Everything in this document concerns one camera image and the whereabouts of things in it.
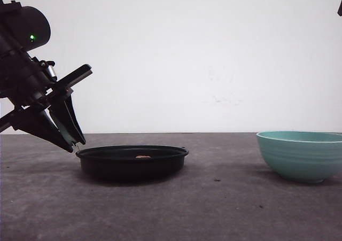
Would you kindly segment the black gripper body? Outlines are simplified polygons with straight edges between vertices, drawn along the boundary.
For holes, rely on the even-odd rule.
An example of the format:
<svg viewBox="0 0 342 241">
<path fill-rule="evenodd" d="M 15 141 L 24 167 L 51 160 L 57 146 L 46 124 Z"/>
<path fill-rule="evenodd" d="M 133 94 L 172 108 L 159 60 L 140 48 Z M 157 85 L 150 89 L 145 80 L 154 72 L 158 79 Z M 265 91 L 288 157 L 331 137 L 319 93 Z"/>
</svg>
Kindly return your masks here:
<svg viewBox="0 0 342 241">
<path fill-rule="evenodd" d="M 91 66 L 84 64 L 58 80 L 50 71 L 54 65 L 29 55 L 1 57 L 1 98 L 9 99 L 15 107 L 38 103 L 55 107 L 63 100 L 72 107 L 71 87 L 92 74 Z"/>
</svg>

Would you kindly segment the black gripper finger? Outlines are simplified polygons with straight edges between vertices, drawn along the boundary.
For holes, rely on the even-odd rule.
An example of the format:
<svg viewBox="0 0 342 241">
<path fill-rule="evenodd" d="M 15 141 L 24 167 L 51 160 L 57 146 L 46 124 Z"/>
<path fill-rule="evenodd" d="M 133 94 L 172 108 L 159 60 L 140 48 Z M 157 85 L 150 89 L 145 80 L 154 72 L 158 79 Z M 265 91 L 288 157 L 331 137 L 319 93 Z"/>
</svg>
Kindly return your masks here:
<svg viewBox="0 0 342 241">
<path fill-rule="evenodd" d="M 73 108 L 72 96 L 67 94 L 64 99 L 64 130 L 63 137 L 68 143 L 76 144 L 81 143 L 85 145 L 86 139 L 76 119 Z"/>
<path fill-rule="evenodd" d="M 14 109 L 1 117 L 1 132 L 9 127 L 44 139 L 67 152 L 73 152 L 72 145 L 62 137 L 44 110 L 36 112 L 33 107 Z"/>
</svg>

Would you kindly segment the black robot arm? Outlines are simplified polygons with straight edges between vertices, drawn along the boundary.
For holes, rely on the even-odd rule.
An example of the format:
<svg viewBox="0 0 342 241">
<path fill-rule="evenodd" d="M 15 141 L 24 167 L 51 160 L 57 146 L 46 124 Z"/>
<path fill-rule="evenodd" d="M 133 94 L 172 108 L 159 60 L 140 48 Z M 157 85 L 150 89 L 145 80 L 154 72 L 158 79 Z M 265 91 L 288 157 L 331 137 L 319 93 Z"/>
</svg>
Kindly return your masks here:
<svg viewBox="0 0 342 241">
<path fill-rule="evenodd" d="M 62 79 L 55 62 L 31 57 L 51 36 L 48 20 L 38 9 L 20 2 L 1 2 L 1 98 L 14 109 L 1 117 L 1 131 L 12 127 L 68 151 L 86 139 L 72 104 L 72 86 L 92 71 L 84 64 Z"/>
</svg>

